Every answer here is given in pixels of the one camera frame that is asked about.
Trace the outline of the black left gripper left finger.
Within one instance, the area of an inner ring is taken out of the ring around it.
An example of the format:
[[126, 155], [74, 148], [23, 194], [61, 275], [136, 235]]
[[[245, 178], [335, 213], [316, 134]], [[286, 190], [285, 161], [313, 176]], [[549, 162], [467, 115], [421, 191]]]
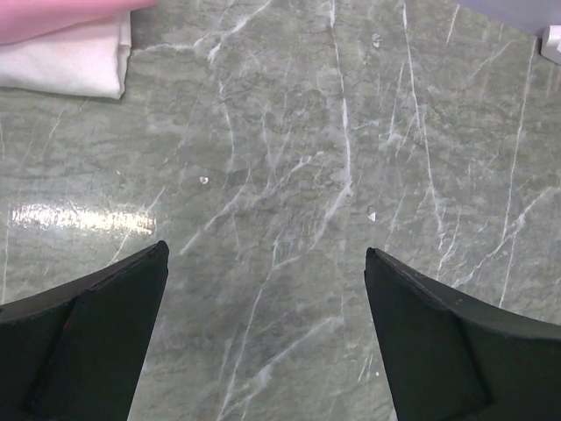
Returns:
[[167, 283], [159, 241], [1, 307], [3, 420], [126, 420]]

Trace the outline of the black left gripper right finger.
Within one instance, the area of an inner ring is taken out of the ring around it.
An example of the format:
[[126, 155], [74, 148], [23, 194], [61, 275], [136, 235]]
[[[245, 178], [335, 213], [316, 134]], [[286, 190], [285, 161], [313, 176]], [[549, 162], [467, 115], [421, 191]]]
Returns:
[[366, 292], [400, 420], [558, 420], [560, 328], [480, 301], [378, 248]]

